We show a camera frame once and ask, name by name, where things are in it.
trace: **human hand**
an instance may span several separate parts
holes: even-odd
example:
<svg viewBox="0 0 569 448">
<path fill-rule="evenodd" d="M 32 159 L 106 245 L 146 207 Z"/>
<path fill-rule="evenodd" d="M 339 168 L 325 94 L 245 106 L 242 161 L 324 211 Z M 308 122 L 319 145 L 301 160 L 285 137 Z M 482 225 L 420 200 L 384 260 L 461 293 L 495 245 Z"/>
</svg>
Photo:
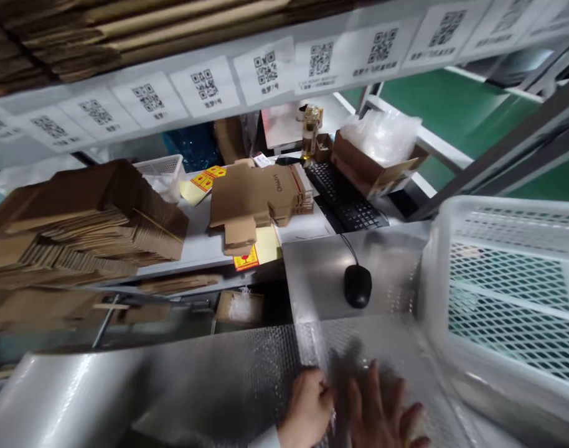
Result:
<svg viewBox="0 0 569 448">
<path fill-rule="evenodd" d="M 293 383 L 293 396 L 278 428 L 281 448 L 311 448 L 328 428 L 334 409 L 334 392 L 318 368 L 304 370 Z"/>
<path fill-rule="evenodd" d="M 392 397 L 382 402 L 376 361 L 370 364 L 367 394 L 362 397 L 355 379 L 349 384 L 350 433 L 353 448 L 428 448 L 430 439 L 411 441 L 423 405 L 415 403 L 402 412 L 405 380 L 399 379 Z"/>
</svg>

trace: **black mouse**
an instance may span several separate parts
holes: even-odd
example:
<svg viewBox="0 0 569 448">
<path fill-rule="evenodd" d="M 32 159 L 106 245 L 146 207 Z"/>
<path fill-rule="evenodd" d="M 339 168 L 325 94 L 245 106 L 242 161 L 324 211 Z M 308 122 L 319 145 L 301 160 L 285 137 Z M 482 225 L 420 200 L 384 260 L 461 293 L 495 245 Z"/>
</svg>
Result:
<svg viewBox="0 0 569 448">
<path fill-rule="evenodd" d="M 345 269 L 345 299 L 353 308 L 365 308 L 372 293 L 372 275 L 358 264 Z"/>
</svg>

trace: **paper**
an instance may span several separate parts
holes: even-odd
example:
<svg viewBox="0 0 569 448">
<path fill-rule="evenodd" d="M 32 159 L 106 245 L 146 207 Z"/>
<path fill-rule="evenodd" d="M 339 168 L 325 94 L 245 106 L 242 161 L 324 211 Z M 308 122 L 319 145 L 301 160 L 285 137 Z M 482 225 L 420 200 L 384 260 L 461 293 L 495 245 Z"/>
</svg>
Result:
<svg viewBox="0 0 569 448">
<path fill-rule="evenodd" d="M 96 140 L 58 106 L 48 106 L 12 117 L 12 123 L 57 152 L 72 152 Z"/>
<path fill-rule="evenodd" d="M 76 123 L 98 140 L 132 133 L 137 122 L 105 87 L 59 104 Z"/>
<path fill-rule="evenodd" d="M 295 88 L 293 36 L 236 57 L 233 63 L 249 106 Z"/>
<path fill-rule="evenodd" d="M 519 43 L 532 44 L 563 34 L 569 34 L 569 0 L 552 0 Z"/>
<path fill-rule="evenodd" d="M 346 82 L 347 61 L 355 49 L 355 35 L 344 32 L 295 45 L 297 95 L 331 89 Z"/>
<path fill-rule="evenodd" d="M 403 68 L 454 60 L 489 4 L 481 0 L 432 6 L 413 39 Z"/>
<path fill-rule="evenodd" d="M 349 54 L 349 81 L 382 78 L 397 73 L 407 54 L 419 17 L 391 22 L 351 33 L 356 44 Z"/>
<path fill-rule="evenodd" d="M 467 41 L 461 56 L 475 56 L 513 47 L 548 0 L 495 0 Z"/>
<path fill-rule="evenodd" d="M 115 86 L 112 91 L 142 128 L 155 128 L 188 117 L 179 96 L 163 72 Z"/>
<path fill-rule="evenodd" d="M 181 196 L 183 196 L 183 199 L 189 202 L 191 205 L 199 204 L 206 196 L 208 191 L 212 189 L 214 179 L 217 177 L 222 177 L 226 173 L 227 169 L 218 165 L 202 171 L 193 179 L 188 180 L 187 182 L 181 182 L 179 186 L 181 190 Z"/>
<path fill-rule="evenodd" d="M 171 73 L 170 77 L 194 117 L 239 105 L 233 75 L 224 56 Z"/>
<path fill-rule="evenodd" d="M 11 115 L 0 108 L 0 142 L 9 143 L 25 135 L 17 126 L 10 122 Z"/>
</svg>

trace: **open cardboard box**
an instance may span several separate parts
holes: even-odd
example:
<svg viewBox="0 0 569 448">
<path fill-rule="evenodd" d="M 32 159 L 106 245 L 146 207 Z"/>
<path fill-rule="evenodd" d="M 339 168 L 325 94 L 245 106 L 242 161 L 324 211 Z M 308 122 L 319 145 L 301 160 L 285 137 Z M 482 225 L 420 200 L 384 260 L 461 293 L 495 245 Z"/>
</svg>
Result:
<svg viewBox="0 0 569 448">
<path fill-rule="evenodd" d="M 428 155 L 416 145 L 409 160 L 384 168 L 336 131 L 331 161 L 362 195 L 373 198 L 404 188 Z"/>
<path fill-rule="evenodd" d="M 236 161 L 223 177 L 214 179 L 210 227 L 224 226 L 226 255 L 249 255 L 257 241 L 256 227 L 286 226 L 298 201 L 291 169 L 271 165 L 256 168 L 251 159 Z"/>
</svg>

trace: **black keyboard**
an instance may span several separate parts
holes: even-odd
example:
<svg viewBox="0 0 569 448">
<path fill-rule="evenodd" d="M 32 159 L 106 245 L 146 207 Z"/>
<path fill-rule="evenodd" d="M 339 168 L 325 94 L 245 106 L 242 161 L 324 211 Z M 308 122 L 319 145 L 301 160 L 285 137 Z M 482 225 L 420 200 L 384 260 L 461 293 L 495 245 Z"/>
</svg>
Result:
<svg viewBox="0 0 569 448">
<path fill-rule="evenodd" d="M 332 163 L 314 164 L 305 172 L 346 231 L 390 225 Z"/>
</svg>

